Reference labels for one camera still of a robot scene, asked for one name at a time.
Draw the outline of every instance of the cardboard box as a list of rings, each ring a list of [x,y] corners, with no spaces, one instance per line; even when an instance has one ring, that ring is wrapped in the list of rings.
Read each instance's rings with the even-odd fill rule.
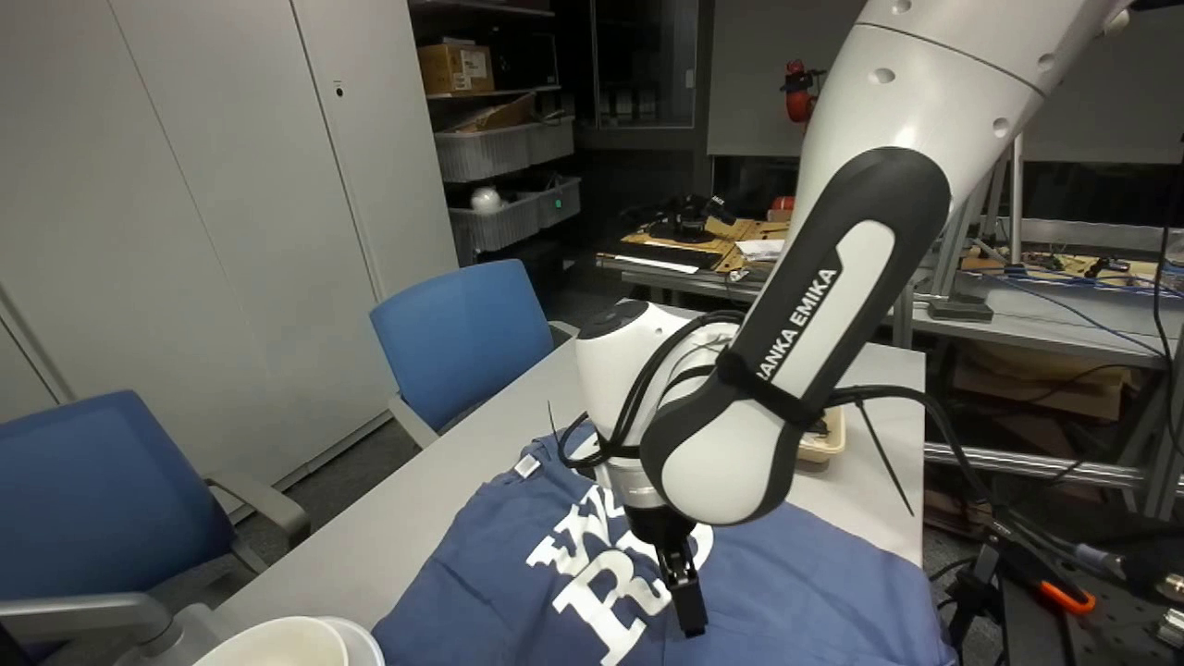
[[[949,388],[959,391],[1100,421],[1116,421],[1123,391],[1134,384],[1139,375],[1129,368],[1081,357],[1017,352],[1002,343],[973,343],[959,357],[949,375]]]
[[[498,125],[531,121],[535,118],[531,99],[535,93],[525,93],[516,99],[482,109],[477,116],[455,121],[450,130],[498,130]]]
[[[419,49],[419,70],[427,97],[472,97],[493,93],[488,49],[472,42],[450,42]]]

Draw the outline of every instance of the navy t-shirt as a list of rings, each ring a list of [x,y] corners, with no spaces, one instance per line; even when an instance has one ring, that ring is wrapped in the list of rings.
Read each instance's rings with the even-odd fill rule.
[[[917,568],[791,504],[693,541],[702,638],[675,628],[656,552],[546,436],[457,510],[372,638],[390,666],[955,662]]]

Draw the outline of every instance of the blue chair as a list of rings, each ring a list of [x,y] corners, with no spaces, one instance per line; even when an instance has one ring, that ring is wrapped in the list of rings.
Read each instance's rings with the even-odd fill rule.
[[[272,490],[215,485],[290,543],[311,534]],[[94,628],[165,641],[168,611],[202,602],[239,562],[265,568],[135,391],[0,427],[0,625],[28,650],[80,641],[93,658],[86,641],[110,641]]]
[[[445,435],[556,348],[516,261],[419,283],[378,304],[368,321],[399,383],[399,401],[431,435]]]

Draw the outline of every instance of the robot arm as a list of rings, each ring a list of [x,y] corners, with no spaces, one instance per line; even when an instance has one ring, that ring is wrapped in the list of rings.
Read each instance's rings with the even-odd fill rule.
[[[586,419],[632,534],[689,634],[689,534],[785,504],[800,435],[882,321],[944,221],[1123,0],[869,0],[801,144],[791,242],[754,308],[623,308],[580,336]]]

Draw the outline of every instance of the white cup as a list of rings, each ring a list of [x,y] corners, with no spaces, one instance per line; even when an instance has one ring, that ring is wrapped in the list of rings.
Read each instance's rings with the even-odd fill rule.
[[[229,638],[194,666],[384,666],[384,658],[353,622],[272,617]]]

